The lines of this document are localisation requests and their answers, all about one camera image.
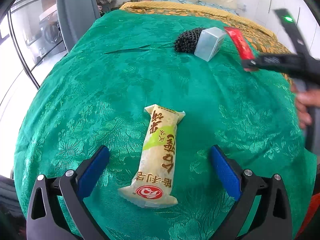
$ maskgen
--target black chenille mitt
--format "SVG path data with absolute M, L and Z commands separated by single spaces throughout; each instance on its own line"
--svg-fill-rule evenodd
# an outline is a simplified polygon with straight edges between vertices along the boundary
M 176 52 L 194 53 L 203 30 L 205 30 L 205 28 L 195 28 L 191 31 L 181 33 L 174 42 L 174 50 Z

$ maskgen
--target plastic box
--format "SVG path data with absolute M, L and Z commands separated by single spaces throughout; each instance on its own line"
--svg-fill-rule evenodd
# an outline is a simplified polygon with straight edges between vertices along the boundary
M 217 27 L 203 30 L 196 46 L 195 55 L 209 61 L 221 48 L 225 36 L 226 33 Z

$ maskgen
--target green bedspread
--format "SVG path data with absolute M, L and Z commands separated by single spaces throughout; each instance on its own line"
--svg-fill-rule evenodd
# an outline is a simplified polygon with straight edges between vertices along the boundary
M 257 175 L 282 176 L 297 232 L 316 158 L 303 147 L 289 85 L 279 73 L 244 72 L 229 37 L 210 62 L 174 52 L 176 37 L 200 26 L 224 24 L 121 10 L 93 24 L 45 79 L 21 126 L 14 178 L 25 214 L 38 174 L 61 176 L 105 144 L 110 163 L 84 202 L 111 239 L 208 239 L 234 203 L 210 166 L 209 149 L 218 144 Z M 143 108 L 151 104 L 186 112 L 172 189 L 179 204 L 158 210 L 139 208 L 117 192 L 138 169 L 150 121 Z

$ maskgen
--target human hand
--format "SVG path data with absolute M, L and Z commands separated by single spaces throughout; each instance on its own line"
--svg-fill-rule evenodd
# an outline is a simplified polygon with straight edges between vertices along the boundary
M 297 87 L 293 84 L 290 90 L 296 94 L 295 105 L 299 118 L 299 126 L 301 129 L 305 129 L 307 125 L 311 125 L 313 122 L 310 114 L 307 112 L 307 107 L 320 107 L 320 89 L 298 92 Z

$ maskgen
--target red fabric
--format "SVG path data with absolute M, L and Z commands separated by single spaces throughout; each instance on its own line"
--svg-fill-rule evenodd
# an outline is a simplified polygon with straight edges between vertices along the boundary
M 241 59 L 254 59 L 252 50 L 248 43 L 245 41 L 241 31 L 234 27 L 224 27 L 225 31 L 229 34 L 233 43 L 235 44 Z
M 303 232 L 303 230 L 306 228 L 308 223 L 311 221 L 311 219 L 315 215 L 319 206 L 320 206 L 320 193 L 312 196 L 306 217 L 304 218 L 304 221 L 303 221 L 301 228 L 300 228 L 299 232 L 297 233 L 296 237 L 298 237 Z

